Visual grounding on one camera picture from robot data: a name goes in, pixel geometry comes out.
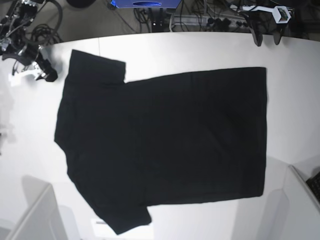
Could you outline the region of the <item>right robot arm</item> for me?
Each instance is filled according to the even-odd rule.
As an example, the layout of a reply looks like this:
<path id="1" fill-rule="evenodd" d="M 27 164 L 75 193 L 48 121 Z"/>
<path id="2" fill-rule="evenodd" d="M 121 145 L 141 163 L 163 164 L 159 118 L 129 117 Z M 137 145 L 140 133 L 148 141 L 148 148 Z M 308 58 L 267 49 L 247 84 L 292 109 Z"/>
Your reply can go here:
<path id="1" fill-rule="evenodd" d="M 57 8 L 58 19 L 55 27 L 39 24 L 28 32 L 27 28 L 47 3 Z M 58 73 L 49 59 L 44 57 L 42 49 L 62 42 L 58 34 L 62 19 L 63 9 L 56 0 L 14 0 L 7 14 L 0 21 L 1 59 L 3 61 L 13 59 L 16 63 L 23 65 L 23 73 L 32 66 L 35 70 L 35 80 L 54 82 L 58 78 Z"/>

